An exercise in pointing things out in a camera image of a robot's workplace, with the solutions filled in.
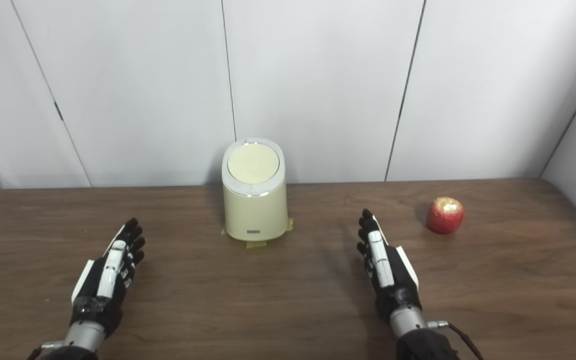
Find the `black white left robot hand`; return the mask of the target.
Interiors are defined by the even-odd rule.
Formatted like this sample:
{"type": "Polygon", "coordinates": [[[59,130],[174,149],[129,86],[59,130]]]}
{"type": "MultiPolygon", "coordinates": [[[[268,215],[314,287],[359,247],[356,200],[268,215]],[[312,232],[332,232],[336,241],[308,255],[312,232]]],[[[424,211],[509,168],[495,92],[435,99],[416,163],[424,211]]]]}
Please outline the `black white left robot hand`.
{"type": "Polygon", "coordinates": [[[146,244],[136,218],[124,223],[101,257],[89,260],[71,295],[70,324],[93,322],[110,337],[121,324],[128,287],[138,264],[144,259],[146,244]]]}

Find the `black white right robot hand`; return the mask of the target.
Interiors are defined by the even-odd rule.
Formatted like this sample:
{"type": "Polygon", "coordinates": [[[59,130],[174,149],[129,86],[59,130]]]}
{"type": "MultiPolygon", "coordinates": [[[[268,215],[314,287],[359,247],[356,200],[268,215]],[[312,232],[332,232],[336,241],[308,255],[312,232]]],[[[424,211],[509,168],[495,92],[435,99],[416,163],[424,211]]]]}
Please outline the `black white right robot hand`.
{"type": "Polygon", "coordinates": [[[375,310],[383,321],[400,308],[422,310],[418,278],[402,246],[391,246],[377,217],[363,209],[356,248],[375,292],[375,310]]]}

